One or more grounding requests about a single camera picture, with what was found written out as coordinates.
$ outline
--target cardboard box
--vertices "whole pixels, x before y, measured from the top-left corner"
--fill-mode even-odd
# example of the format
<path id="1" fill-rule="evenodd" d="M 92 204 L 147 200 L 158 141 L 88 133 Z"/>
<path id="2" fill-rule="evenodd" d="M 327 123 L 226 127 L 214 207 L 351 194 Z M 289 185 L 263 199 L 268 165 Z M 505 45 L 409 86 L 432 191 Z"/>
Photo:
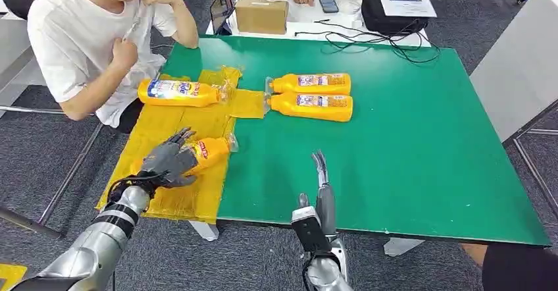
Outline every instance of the cardboard box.
<path id="1" fill-rule="evenodd" d="M 287 1 L 238 0 L 236 23 L 241 32 L 285 34 L 287 32 Z"/>

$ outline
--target green table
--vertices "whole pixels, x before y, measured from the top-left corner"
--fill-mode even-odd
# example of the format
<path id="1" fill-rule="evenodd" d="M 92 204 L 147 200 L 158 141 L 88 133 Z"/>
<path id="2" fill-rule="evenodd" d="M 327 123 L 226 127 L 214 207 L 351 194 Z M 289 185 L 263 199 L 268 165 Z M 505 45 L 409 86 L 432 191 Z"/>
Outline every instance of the green table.
<path id="1" fill-rule="evenodd" d="M 237 120 L 240 151 L 230 157 L 219 219 L 288 224 L 298 194 L 315 197 L 310 154 L 321 149 L 340 229 L 549 245 L 454 50 L 425 65 L 383 45 L 332 52 L 321 41 L 242 37 L 175 46 L 165 73 L 196 79 L 203 68 L 240 67 L 239 88 L 250 90 L 290 72 L 352 77 L 350 122 L 274 111 Z"/>

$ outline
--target silver robotic arm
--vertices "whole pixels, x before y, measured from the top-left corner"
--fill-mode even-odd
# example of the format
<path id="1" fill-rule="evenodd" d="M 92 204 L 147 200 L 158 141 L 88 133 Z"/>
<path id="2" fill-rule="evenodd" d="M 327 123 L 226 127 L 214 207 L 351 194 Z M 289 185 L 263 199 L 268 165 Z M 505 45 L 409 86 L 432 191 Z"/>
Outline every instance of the silver robotic arm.
<path id="1" fill-rule="evenodd" d="M 181 177 L 197 165 L 191 149 L 182 147 L 193 134 L 185 128 L 171 136 L 143 160 L 137 176 L 115 182 L 107 205 L 70 248 L 12 291 L 104 291 L 155 190 L 159 186 L 185 186 L 195 180 L 193 176 Z"/>
<path id="2" fill-rule="evenodd" d="M 318 196 L 316 208 L 308 196 L 300 194 L 299 208 L 293 211 L 291 225 L 308 253 L 303 268 L 306 290 L 352 291 L 348 285 L 345 246 L 337 235 L 335 222 L 335 197 L 329 183 L 326 159 L 321 151 L 312 154 L 318 171 Z"/>

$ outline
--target gray carpet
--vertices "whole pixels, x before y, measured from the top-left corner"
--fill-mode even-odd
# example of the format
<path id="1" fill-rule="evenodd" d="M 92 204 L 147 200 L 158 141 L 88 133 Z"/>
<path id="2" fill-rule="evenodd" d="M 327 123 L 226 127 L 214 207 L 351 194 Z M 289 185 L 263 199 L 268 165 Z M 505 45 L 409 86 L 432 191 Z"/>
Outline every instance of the gray carpet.
<path id="1" fill-rule="evenodd" d="M 205 31 L 211 0 L 186 0 Z M 456 48 L 471 72 L 517 13 L 515 0 L 432 0 L 439 19 L 427 32 L 440 46 Z M 169 42 L 160 36 L 154 44 Z M 169 48 L 156 51 L 167 54 Z M 16 101 L 25 107 L 55 107 L 48 91 L 30 86 Z M 542 124 L 558 127 L 556 114 Z M 8 113 L 0 119 L 0 205 L 38 219 L 97 120 L 72 122 L 60 116 Z M 63 240 L 0 220 L 0 263 L 19 263 L 37 273 L 67 249 L 96 215 L 127 136 L 104 128 L 49 224 Z M 523 142 L 558 196 L 556 137 L 525 136 Z M 549 236 L 558 246 L 558 221 L 551 214 L 517 151 L 507 152 Z M 218 223 L 215 242 L 202 240 L 187 222 L 142 219 L 117 268 L 117 290 L 302 290 L 301 248 L 292 230 Z M 388 239 L 343 233 L 356 290 L 481 290 L 480 269 L 455 242 L 425 242 L 400 257 L 383 255 Z"/>

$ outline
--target plastic bottle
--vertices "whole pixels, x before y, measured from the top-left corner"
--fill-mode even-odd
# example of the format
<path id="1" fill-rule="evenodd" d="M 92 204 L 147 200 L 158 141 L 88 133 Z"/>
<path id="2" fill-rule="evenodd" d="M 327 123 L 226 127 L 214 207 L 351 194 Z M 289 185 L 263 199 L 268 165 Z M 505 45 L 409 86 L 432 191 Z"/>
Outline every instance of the plastic bottle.
<path id="1" fill-rule="evenodd" d="M 293 117 L 347 122 L 353 115 L 353 98 L 348 95 L 286 92 L 266 98 L 268 109 Z"/>
<path id="2" fill-rule="evenodd" d="M 238 151 L 238 141 L 233 133 L 223 138 L 202 138 L 201 140 L 186 143 L 183 146 L 190 147 L 197 159 L 197 166 L 185 174 L 196 174 L 207 167 L 211 167 L 221 161 L 231 152 Z"/>
<path id="3" fill-rule="evenodd" d="M 227 90 L 199 82 L 145 79 L 139 84 L 138 97 L 146 105 L 205 107 L 226 101 Z"/>
<path id="4" fill-rule="evenodd" d="M 327 93 L 331 95 L 349 95 L 351 77 L 346 73 L 338 74 L 287 74 L 280 78 L 266 79 L 268 92 Z"/>

